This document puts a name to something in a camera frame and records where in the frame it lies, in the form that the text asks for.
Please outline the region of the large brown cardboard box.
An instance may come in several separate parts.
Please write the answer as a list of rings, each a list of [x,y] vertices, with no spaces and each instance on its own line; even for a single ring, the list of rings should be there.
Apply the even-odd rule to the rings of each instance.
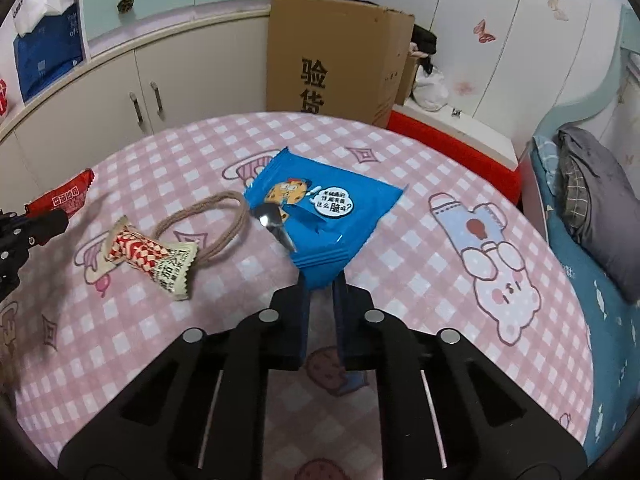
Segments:
[[[384,128],[414,16],[352,0],[271,0],[266,107]]]

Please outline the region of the white plastic bag on box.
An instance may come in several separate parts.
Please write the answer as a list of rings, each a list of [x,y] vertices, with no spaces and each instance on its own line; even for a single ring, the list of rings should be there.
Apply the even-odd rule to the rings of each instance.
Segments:
[[[437,67],[433,67],[427,73],[420,65],[416,71],[411,95],[416,104],[424,110],[438,112],[448,103],[449,98],[444,74]]]

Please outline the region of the white low cabinet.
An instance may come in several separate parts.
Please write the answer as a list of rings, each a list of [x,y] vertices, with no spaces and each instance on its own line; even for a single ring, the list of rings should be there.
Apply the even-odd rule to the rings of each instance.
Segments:
[[[20,211],[146,136],[266,108],[270,6],[189,11],[103,52],[14,107],[1,126],[1,207]]]

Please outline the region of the blue cookie snack bag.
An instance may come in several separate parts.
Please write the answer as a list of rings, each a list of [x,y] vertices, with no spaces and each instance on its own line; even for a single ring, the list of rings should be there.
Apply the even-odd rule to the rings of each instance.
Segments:
[[[244,192],[250,208],[279,207],[290,258],[310,289],[337,278],[404,191],[281,150]]]

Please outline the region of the bed with blue sheet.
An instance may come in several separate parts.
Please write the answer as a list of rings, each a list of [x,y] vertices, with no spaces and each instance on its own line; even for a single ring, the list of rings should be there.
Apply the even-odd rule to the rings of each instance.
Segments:
[[[562,408],[556,419],[570,428],[587,417],[582,440],[588,463],[603,468],[620,454],[620,438],[631,426],[639,406],[639,300],[629,302],[616,284],[567,232],[562,218],[562,178],[559,172],[559,130],[580,125],[602,112],[617,96],[629,53],[639,50],[639,20],[634,10],[620,11],[612,61],[600,86],[573,102],[552,107],[525,150],[540,195],[541,233],[561,263],[560,277],[570,284],[585,319],[579,335],[586,337],[582,352],[590,374],[569,370],[564,380],[576,380],[578,391],[588,390],[585,406]]]

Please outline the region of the red storage box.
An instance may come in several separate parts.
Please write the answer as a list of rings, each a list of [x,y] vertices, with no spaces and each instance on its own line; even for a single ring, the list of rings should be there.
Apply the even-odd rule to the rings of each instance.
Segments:
[[[514,205],[522,195],[522,178],[514,155],[499,154],[494,148],[482,146],[480,140],[454,127],[438,126],[424,110],[395,104],[386,126],[388,130],[416,140],[458,164],[475,172],[492,184]]]

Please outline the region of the white red plastic bag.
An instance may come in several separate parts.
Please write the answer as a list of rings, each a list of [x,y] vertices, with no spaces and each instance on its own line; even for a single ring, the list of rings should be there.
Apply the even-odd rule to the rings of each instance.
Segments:
[[[8,99],[8,86],[4,79],[0,79],[0,118],[3,119],[8,114],[10,103]]]

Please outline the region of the blue shopping bag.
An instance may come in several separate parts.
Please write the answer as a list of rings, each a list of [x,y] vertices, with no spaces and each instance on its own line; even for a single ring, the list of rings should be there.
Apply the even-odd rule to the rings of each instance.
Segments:
[[[61,15],[45,16],[36,28],[13,41],[18,83],[24,102],[84,59],[77,4]]]

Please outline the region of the grey blanket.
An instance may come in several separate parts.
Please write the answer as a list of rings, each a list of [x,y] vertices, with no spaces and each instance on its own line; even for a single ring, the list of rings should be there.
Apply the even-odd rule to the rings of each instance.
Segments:
[[[639,200],[623,167],[587,130],[559,130],[562,218],[629,302],[639,300]]]

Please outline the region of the red white candy wrapper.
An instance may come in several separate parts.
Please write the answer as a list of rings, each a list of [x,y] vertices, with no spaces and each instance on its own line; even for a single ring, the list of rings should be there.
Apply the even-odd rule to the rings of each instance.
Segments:
[[[188,275],[199,249],[195,242],[154,240],[135,228],[127,216],[122,216],[108,231],[101,255],[114,264],[127,263],[180,301],[189,298]]]

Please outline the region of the red snack wrapper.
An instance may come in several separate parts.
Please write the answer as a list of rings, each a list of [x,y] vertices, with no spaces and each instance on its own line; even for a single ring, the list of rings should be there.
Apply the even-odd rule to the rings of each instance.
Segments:
[[[54,210],[62,210],[67,218],[85,206],[87,194],[94,180],[94,172],[87,168],[58,188],[43,194],[25,206],[29,218],[37,218]]]

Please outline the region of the pink checkered tablecloth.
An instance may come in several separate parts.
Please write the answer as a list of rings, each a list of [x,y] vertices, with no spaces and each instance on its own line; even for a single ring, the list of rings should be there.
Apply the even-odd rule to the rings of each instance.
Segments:
[[[585,319],[558,259],[518,208],[399,134],[255,113],[154,134],[113,154],[96,166],[66,231],[29,251],[1,305],[3,478],[66,479],[58,470],[66,443],[185,330],[232,330],[304,280],[279,207],[250,208],[244,196],[284,148],[404,191],[337,278],[412,330],[458,330],[582,445],[586,415],[575,428],[555,416],[591,399],[561,377],[592,372],[578,333]],[[187,300],[102,257],[122,216],[154,240],[198,244]],[[307,287],[302,366],[269,374],[259,479],[386,479],[375,374],[341,363],[333,282]]]

